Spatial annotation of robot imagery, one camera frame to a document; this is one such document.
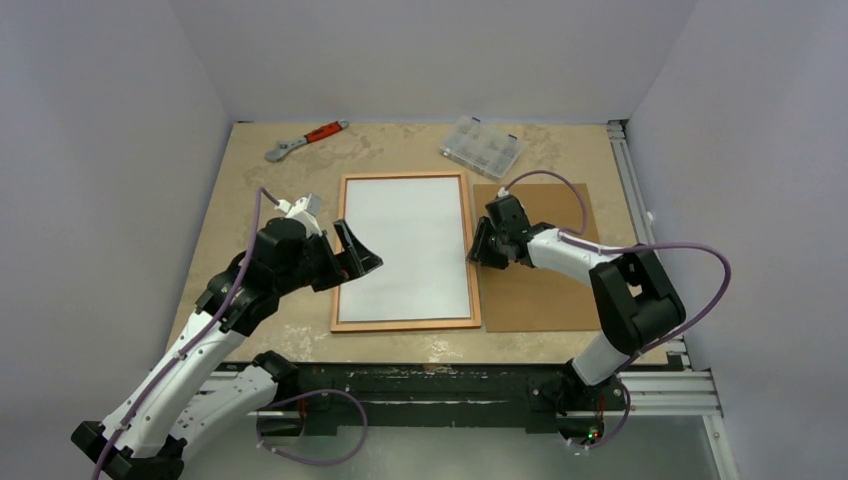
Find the brown fibreboard backing board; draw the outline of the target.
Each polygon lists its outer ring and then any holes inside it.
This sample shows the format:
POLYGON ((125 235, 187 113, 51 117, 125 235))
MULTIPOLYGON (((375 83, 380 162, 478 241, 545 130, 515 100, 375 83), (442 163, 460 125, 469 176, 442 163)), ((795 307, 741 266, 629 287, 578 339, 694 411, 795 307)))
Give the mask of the brown fibreboard backing board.
MULTIPOLYGON (((562 183, 518 183, 509 189, 522 203, 530 223, 550 223, 573 230, 585 226, 582 238, 599 241, 591 210, 583 211, 588 188, 579 193, 562 183)), ((499 270, 479 266, 482 319, 495 333, 594 331, 600 328, 591 288, 566 275, 512 263, 499 270)))

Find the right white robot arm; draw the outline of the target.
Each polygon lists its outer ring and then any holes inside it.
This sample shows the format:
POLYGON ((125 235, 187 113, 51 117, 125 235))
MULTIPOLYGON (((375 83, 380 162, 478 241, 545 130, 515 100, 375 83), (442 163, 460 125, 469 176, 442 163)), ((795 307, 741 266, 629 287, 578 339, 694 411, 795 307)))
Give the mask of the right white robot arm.
POLYGON ((548 270, 592 291, 601 331, 565 365, 561 392, 569 404, 588 405, 602 383, 685 320, 682 300, 647 246, 615 249, 549 223, 531 224, 511 194, 489 201, 485 210, 467 255, 470 262, 500 270, 512 263, 548 270))

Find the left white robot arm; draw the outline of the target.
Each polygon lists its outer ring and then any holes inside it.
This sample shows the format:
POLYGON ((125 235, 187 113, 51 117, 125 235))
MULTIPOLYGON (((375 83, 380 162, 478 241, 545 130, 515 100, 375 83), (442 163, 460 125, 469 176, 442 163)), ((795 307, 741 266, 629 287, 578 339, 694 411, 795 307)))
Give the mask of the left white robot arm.
POLYGON ((333 227, 340 252, 312 216, 273 218, 254 230, 246 250, 209 281, 179 338, 137 389, 103 420, 84 421, 73 431, 73 444, 94 463, 93 478, 176 479, 189 457, 235 419, 311 397, 299 368, 266 351, 228 386, 194 399, 284 296, 302 288, 330 290, 383 266, 345 221, 333 227))

